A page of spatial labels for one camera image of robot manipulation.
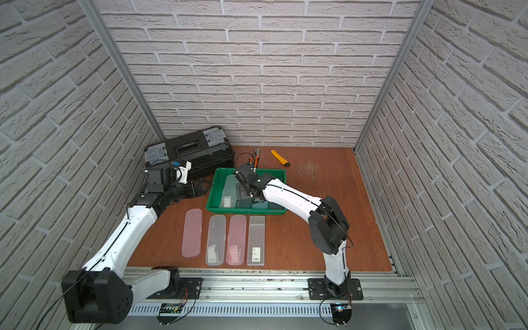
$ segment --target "label sticker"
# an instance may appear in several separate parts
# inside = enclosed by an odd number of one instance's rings
[[[231,196],[224,196],[223,207],[224,208],[230,208],[231,207]]]
[[[251,253],[251,261],[252,262],[260,261],[260,248],[253,248],[253,252]]]
[[[216,249],[216,244],[207,247],[207,260],[209,263],[218,262],[218,250]]]
[[[240,261],[239,253],[240,252],[238,250],[238,245],[230,246],[229,247],[229,262],[231,263],[239,262]]]

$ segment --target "metal track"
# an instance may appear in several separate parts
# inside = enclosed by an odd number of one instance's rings
[[[150,268],[127,267],[123,279],[140,276]],[[310,303],[308,278],[323,278],[322,271],[271,271],[180,268],[181,277],[202,277],[198,302]],[[364,300],[354,303],[423,303],[414,278],[394,273],[352,273],[361,281]],[[145,300],[175,302],[171,299]]]
[[[161,302],[143,301],[134,306],[128,316],[158,316]],[[193,303],[183,307],[181,313],[185,315]],[[216,317],[319,317],[319,302],[316,303],[202,303],[196,305],[188,316],[216,316]],[[329,303],[321,305],[321,316],[332,317]]]

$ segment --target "black toolbox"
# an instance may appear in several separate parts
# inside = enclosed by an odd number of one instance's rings
[[[194,180],[214,174],[218,167],[234,167],[234,150],[221,126],[197,130],[145,148],[145,161],[151,164],[178,160],[191,162],[187,178]]]

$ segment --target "frosted plastic case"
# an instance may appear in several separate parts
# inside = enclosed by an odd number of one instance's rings
[[[213,215],[209,219],[207,233],[207,251],[205,263],[209,266],[219,266],[225,259],[225,215]]]
[[[186,258],[200,254],[202,245],[202,210],[191,209],[185,213],[183,225],[182,255]]]
[[[264,265],[265,233],[266,217],[263,215],[250,216],[248,233],[248,266]]]
[[[238,180],[234,175],[225,178],[224,190],[222,190],[222,200],[220,208],[232,209],[237,202],[237,183]]]
[[[244,262],[247,222],[246,216],[242,214],[235,214],[229,220],[228,247],[225,254],[228,265],[236,266]]]

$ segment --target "wire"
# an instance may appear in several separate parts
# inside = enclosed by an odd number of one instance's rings
[[[74,287],[75,287],[75,286],[76,286],[81,280],[83,280],[83,279],[86,277],[86,275],[88,275],[88,272],[89,272],[90,270],[92,270],[92,268],[94,268],[94,267],[95,267],[100,261],[101,261],[101,259],[97,260],[97,262],[94,263],[93,266],[90,267],[90,269],[88,269],[88,271],[86,271],[86,272],[85,272],[85,273],[84,273],[84,274],[83,274],[83,275],[82,275],[77,281],[75,281],[75,283],[74,283],[71,287],[68,288],[68,290],[64,291],[63,294],[62,294],[59,298],[57,298],[57,300],[55,300],[54,303],[51,304],[50,308],[48,308],[48,310],[46,311],[46,313],[44,313],[44,315],[41,317],[41,319],[40,319],[40,321],[39,321],[39,324],[37,324],[37,326],[36,326],[36,330],[39,330],[40,325],[42,324],[42,321],[44,321],[44,318],[48,315],[48,313],[51,311],[51,309],[53,308],[53,306],[55,306],[59,301],[61,301],[62,297],[64,297],[64,295],[65,295],[66,293],[68,293],[68,291],[70,291],[70,290],[71,290],[72,288],[74,288]]]
[[[166,161],[164,159],[159,159],[157,160],[155,163],[153,164],[149,164],[149,166],[147,167],[147,169],[151,168],[152,166],[155,166],[155,165],[159,165],[159,164],[163,164],[163,163],[168,163],[172,169],[176,169],[178,170],[178,172],[180,173],[180,176],[177,176],[176,177],[176,180],[172,180],[173,182],[176,181],[176,183],[178,183],[180,181],[180,179],[183,177],[183,173],[182,173],[182,170],[180,169],[179,166],[176,166],[174,165],[174,163],[171,163],[170,161]]]
[[[183,308],[183,306],[185,306],[185,304],[187,304],[187,300],[189,298],[189,291],[187,291],[186,287],[183,287],[183,288],[185,289],[185,295],[183,296],[182,300],[180,300],[180,306],[178,307],[178,309]]]
[[[180,317],[180,318],[177,318],[177,319],[175,319],[174,321],[170,321],[169,323],[167,323],[167,325],[178,322],[179,320],[181,320],[182,318],[184,318],[185,316],[187,316],[187,315],[193,310],[194,305],[196,305],[196,296],[197,296],[197,294],[196,294],[195,291],[193,291],[193,293],[194,293],[194,303],[193,303],[193,306],[191,307],[191,309],[189,309],[189,311],[188,311],[187,313],[185,313],[184,316],[182,316],[182,317]]]
[[[312,202],[312,201],[309,200],[308,198],[306,198],[306,197],[304,197],[304,196],[302,196],[302,195],[299,195],[298,193],[296,193],[296,192],[294,192],[294,191],[291,191],[291,190],[288,190],[288,189],[284,189],[283,187],[275,186],[275,185],[273,185],[273,184],[267,184],[266,187],[267,187],[267,186],[275,187],[275,188],[280,188],[280,189],[282,189],[282,190],[284,190],[284,191],[287,191],[287,192],[289,192],[289,193],[295,194],[295,195],[301,197],[302,199],[305,199],[307,202],[309,202],[309,203],[311,203],[311,204],[314,204],[314,205],[317,206],[319,209],[323,210],[323,211],[326,213],[326,215],[328,215],[328,217],[329,217],[330,219],[334,220],[335,224],[336,224],[336,225],[339,227],[339,229],[341,229],[341,231],[345,234],[346,238],[348,238],[348,240],[350,241],[350,244],[352,244],[351,247],[345,247],[345,249],[354,247],[354,242],[352,242],[352,239],[350,238],[350,236],[348,236],[348,233],[347,233],[347,232],[346,232],[346,231],[345,231],[345,230],[339,225],[339,223],[337,222],[337,220],[335,220],[334,217],[331,216],[330,213],[328,213],[328,211],[326,211],[324,208],[320,207],[320,205],[315,204],[314,202]]]
[[[238,163],[238,158],[240,158],[240,156],[242,156],[243,154],[247,154],[247,155],[250,155],[252,158],[253,158],[253,155],[250,154],[250,153],[241,153],[240,155],[238,155],[237,157],[237,160],[234,162],[234,166],[236,167],[237,166],[237,163]]]
[[[324,323],[327,323],[327,324],[330,324],[330,325],[337,325],[337,323],[330,323],[328,321],[326,321],[325,319],[323,319],[323,316],[321,315],[321,305],[325,302],[325,300],[327,300],[328,298],[324,298],[323,300],[321,300],[321,303],[319,304],[319,317],[321,318],[321,320],[323,320]]]
[[[127,206],[127,219],[130,220],[130,215],[128,214],[128,206]],[[125,228],[126,228],[127,225],[128,225],[128,221],[125,222],[125,225],[123,226],[123,228],[121,229],[121,231],[119,232],[119,234],[117,234],[117,236],[116,236],[116,238],[114,239],[114,241],[112,242],[112,244],[110,244],[110,246],[108,247],[108,249],[106,250],[106,252],[103,253],[103,255],[102,255],[103,257],[106,256],[106,254],[108,253],[108,251],[110,251],[110,249],[112,248],[112,246],[114,245],[114,243],[117,241],[117,239],[119,238],[119,236],[121,235],[121,233],[123,233],[123,231],[125,230]],[[77,284],[78,284],[83,278],[85,278],[86,275],[88,275],[88,273],[89,273],[89,272],[90,272],[95,266],[97,266],[98,263],[101,262],[101,260],[102,260],[102,257],[99,258],[99,260],[97,260],[97,262],[94,263],[93,266],[90,267],[90,269],[88,269],[87,271],[85,271],[84,274],[83,274],[83,275],[82,275],[77,281],[75,281],[75,283],[72,284],[71,287],[68,288],[68,290],[64,291],[64,292],[62,293],[62,295],[61,295],[59,298],[57,298],[57,300],[55,300],[55,302],[50,306],[50,308],[48,308],[48,310],[46,311],[46,313],[44,313],[44,315],[43,315],[42,318],[40,319],[39,324],[37,324],[37,326],[36,326],[36,330],[39,330],[39,327],[40,327],[40,325],[42,324],[42,321],[44,321],[44,318],[46,317],[46,315],[48,315],[48,313],[51,311],[51,309],[53,308],[53,306],[55,306],[55,305],[56,305],[56,304],[62,299],[62,297],[64,297],[64,295],[65,295],[66,293],[68,293],[68,291],[70,291],[72,288],[74,288],[74,287],[75,287],[75,286],[76,286],[76,285],[77,285]]]

